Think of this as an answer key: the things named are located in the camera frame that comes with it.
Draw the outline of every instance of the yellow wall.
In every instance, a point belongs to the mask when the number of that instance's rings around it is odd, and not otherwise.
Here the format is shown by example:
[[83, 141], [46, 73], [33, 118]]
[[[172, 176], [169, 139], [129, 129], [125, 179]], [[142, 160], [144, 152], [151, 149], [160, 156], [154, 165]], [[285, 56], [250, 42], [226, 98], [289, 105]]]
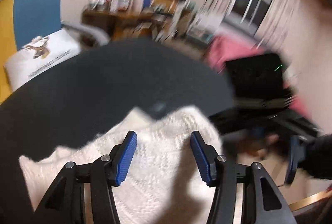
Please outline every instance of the yellow wall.
[[0, 103], [10, 94], [10, 86], [6, 78], [4, 64], [16, 52], [13, 27], [14, 0], [0, 1]]

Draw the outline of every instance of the black sleeve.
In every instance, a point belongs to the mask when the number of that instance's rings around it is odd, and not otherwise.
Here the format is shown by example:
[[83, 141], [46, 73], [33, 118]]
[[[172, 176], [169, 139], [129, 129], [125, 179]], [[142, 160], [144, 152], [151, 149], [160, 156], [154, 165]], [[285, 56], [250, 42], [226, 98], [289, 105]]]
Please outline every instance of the black sleeve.
[[299, 164], [310, 175], [319, 179], [332, 179], [332, 135], [318, 137], [307, 146], [306, 157]]

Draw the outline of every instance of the white pillow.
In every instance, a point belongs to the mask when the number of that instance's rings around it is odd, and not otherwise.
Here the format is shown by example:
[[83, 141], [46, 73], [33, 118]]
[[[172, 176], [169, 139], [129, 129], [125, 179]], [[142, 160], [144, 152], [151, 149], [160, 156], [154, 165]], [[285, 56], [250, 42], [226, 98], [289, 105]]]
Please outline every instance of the white pillow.
[[50, 34], [47, 42], [46, 40], [47, 38], [42, 38], [28, 43], [6, 61], [5, 69], [13, 91], [81, 51], [80, 44], [64, 29]]

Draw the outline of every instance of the armrest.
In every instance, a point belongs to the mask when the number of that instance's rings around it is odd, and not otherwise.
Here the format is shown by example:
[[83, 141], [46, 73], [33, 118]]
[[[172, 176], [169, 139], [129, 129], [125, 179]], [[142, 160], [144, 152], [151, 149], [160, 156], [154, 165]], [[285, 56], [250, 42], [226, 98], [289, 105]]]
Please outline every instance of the armrest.
[[66, 21], [61, 21], [61, 26], [67, 29], [72, 29], [79, 31], [83, 34], [89, 35], [90, 37], [93, 37], [99, 46], [104, 46], [110, 42], [110, 37], [108, 34], [95, 26], [88, 26], [84, 24], [76, 24], [76, 23], [70, 23]]

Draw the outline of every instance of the green light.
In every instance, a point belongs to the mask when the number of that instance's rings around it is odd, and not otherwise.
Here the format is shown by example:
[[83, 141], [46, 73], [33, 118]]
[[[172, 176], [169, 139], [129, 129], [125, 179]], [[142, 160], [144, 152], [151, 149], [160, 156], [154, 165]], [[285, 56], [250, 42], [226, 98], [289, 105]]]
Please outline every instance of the green light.
[[280, 65], [279, 67], [277, 67], [274, 71], [276, 71], [278, 68], [280, 68], [282, 65]]

